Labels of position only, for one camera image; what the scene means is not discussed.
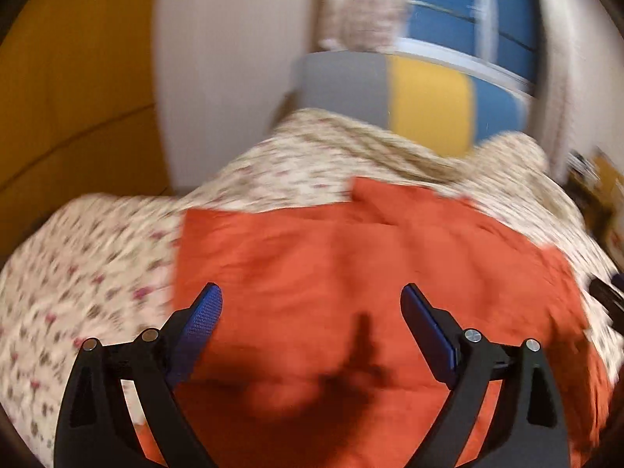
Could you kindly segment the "orange padded jacket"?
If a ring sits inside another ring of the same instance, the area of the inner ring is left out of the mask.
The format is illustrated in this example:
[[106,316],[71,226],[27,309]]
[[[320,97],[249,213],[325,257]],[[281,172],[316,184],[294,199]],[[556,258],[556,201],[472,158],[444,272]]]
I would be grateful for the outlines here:
[[401,467],[446,398],[400,294],[494,342],[544,343],[572,462],[605,425],[611,384],[571,266],[468,202],[357,179],[346,203],[186,213],[174,308],[216,283],[223,310],[175,397],[222,467]]

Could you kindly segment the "wooden desk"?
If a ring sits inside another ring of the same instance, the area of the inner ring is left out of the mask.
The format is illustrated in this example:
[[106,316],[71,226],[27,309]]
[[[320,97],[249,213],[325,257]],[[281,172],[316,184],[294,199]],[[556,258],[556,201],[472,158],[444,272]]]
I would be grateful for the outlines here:
[[582,213],[590,236],[623,269],[623,173],[600,149],[591,156],[568,155],[564,186]]

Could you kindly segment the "floral bed quilt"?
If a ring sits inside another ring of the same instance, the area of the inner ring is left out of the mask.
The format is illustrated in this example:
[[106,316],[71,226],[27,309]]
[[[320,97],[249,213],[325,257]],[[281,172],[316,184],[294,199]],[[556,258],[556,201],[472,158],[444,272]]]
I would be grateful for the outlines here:
[[186,209],[330,204],[345,200],[357,176],[467,197],[532,242],[560,249],[578,284],[615,271],[529,135],[501,132],[465,158],[443,158],[365,122],[299,110],[189,195],[85,195],[9,258],[1,272],[1,404],[28,451],[52,465],[58,409],[83,335],[119,341],[165,319]]

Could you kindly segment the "grey yellow blue headboard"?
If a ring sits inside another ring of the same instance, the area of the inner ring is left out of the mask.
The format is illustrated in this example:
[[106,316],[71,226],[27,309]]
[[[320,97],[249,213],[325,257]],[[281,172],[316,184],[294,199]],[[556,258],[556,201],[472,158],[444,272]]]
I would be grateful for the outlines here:
[[527,127],[529,103],[523,95],[424,59],[317,52],[299,58],[293,74],[297,109],[357,119],[447,158]]

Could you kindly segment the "right floral curtain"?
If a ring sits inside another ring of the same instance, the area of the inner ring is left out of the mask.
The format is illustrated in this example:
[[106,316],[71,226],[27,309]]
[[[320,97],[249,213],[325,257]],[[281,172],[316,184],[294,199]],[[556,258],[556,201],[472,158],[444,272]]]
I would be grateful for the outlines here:
[[570,0],[537,0],[539,61],[530,134],[548,158],[556,182],[567,176],[567,161],[573,133],[572,71],[573,32]]

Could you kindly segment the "floral curtain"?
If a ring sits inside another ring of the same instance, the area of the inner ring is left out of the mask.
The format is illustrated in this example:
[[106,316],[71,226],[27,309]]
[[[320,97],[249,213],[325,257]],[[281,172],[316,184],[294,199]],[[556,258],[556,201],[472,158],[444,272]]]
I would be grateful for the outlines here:
[[537,0],[539,61],[530,134],[548,158],[556,182],[567,176],[567,161],[573,133],[572,71],[573,32],[570,0]]
[[317,44],[325,51],[390,53],[408,0],[321,0]]

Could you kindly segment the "wooden wardrobe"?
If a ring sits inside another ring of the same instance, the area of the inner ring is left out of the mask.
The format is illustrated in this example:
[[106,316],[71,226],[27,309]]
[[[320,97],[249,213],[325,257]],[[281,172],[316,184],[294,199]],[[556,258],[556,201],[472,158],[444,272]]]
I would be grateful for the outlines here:
[[1,253],[85,193],[170,185],[153,0],[28,0],[1,43]]

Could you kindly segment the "left floral curtain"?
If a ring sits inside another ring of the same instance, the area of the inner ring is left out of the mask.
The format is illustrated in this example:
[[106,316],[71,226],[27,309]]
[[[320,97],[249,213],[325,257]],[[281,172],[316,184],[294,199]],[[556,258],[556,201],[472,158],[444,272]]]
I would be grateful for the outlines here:
[[317,44],[325,51],[390,53],[408,0],[321,0]]

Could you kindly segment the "window with white frame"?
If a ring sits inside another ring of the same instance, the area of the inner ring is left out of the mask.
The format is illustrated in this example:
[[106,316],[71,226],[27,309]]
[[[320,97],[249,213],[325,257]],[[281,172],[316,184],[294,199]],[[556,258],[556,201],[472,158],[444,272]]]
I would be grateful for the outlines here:
[[537,0],[406,0],[395,46],[531,95],[540,27]]

